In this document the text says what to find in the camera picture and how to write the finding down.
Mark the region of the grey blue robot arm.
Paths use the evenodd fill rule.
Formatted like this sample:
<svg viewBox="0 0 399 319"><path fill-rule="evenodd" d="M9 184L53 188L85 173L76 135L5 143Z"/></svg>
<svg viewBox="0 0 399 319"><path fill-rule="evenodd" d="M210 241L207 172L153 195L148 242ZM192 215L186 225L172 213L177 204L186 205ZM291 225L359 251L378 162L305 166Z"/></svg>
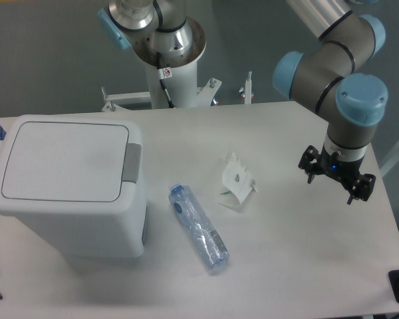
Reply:
<svg viewBox="0 0 399 319"><path fill-rule="evenodd" d="M355 15L344 1L291 1L290 7L320 41L310 56L292 51L273 71L273 86L328 124L323 147L309 146L299 167L309 180L325 175L367 201L376 178L360 166L384 116L388 89L378 77L358 72L382 48L386 31L371 15ZM146 67L153 108L207 107L197 86L197 62L205 46L200 24L185 1L110 1L98 11L109 39L133 49Z"/></svg>

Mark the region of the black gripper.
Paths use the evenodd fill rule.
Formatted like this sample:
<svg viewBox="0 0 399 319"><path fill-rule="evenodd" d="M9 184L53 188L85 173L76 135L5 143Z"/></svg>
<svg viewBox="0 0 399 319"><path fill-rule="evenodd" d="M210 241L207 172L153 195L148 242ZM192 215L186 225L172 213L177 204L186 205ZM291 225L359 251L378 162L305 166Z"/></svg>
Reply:
<svg viewBox="0 0 399 319"><path fill-rule="evenodd" d="M320 154L314 146L308 146L303 152L298 167L303 170L307 183L312 183L316 175L326 175L339 182L349 193L347 204L354 200L368 201L372 195L376 176L366 173L360 174L362 158L355 161L342 161L339 155L333 156L322 148Z"/></svg>

